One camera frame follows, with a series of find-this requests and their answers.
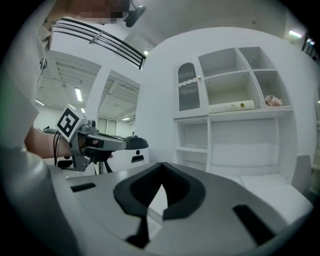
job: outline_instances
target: white shelving unit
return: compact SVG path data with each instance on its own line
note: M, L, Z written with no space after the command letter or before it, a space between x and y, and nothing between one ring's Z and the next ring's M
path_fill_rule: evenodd
M191 80L181 80L184 75L178 74L183 63L175 70L173 162L232 179L280 173L284 182L289 180L296 158L287 147L293 145L289 140L294 111L286 86L264 51L224 49L193 59L192 64L196 78ZM180 111L177 88L193 81L198 82L200 108L196 113ZM284 106L266 107L266 95L282 99ZM253 101L254 109L209 114L210 106L242 101Z

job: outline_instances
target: black railing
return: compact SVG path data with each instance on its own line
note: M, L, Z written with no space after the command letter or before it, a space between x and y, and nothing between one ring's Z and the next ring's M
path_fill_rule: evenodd
M74 36L89 41L89 44L102 46L128 60L140 70L146 59L143 54L116 36L77 20L59 19L53 24L53 32Z
M311 39L308 33L305 35L301 50L308 54L316 63L319 61L320 56L315 48L315 42Z

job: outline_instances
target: plush toy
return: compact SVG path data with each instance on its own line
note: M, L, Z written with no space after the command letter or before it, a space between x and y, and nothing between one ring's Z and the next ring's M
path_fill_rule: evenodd
M283 105L282 100L273 96L273 95L267 95L264 98L265 104L269 107L280 107Z

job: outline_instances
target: ceiling light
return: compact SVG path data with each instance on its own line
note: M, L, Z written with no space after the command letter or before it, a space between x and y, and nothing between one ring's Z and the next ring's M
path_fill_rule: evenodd
M292 31L292 30L290 30L289 34L290 34L290 35L293 35L293 36L295 36L295 37L297 37L297 38L302 38L302 34L299 34L299 33L294 32L294 31Z
M74 88L74 89L75 89L75 94L76 94L76 97L78 98L78 101L82 102L80 89L79 88Z
M39 103L40 105L44 106L45 104L43 104L41 101L35 99L35 102Z

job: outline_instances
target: cabinet door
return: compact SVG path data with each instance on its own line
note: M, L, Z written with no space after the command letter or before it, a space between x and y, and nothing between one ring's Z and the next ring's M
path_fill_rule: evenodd
M198 58L175 65L173 73L173 118L208 115L208 95Z

